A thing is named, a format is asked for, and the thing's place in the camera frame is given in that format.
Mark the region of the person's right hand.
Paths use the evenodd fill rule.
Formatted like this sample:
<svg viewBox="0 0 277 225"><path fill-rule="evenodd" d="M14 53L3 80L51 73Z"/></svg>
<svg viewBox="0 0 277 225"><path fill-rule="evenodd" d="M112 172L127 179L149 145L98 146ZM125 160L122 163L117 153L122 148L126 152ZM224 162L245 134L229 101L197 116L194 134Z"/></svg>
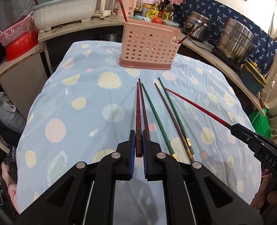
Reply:
<svg viewBox="0 0 277 225"><path fill-rule="evenodd" d="M267 187L270 184L272 173L266 175L265 179L261 183L259 190L252 199L250 206L257 212L260 211L265 201L268 201L270 205L277 205L277 190L267 192Z"/></svg>

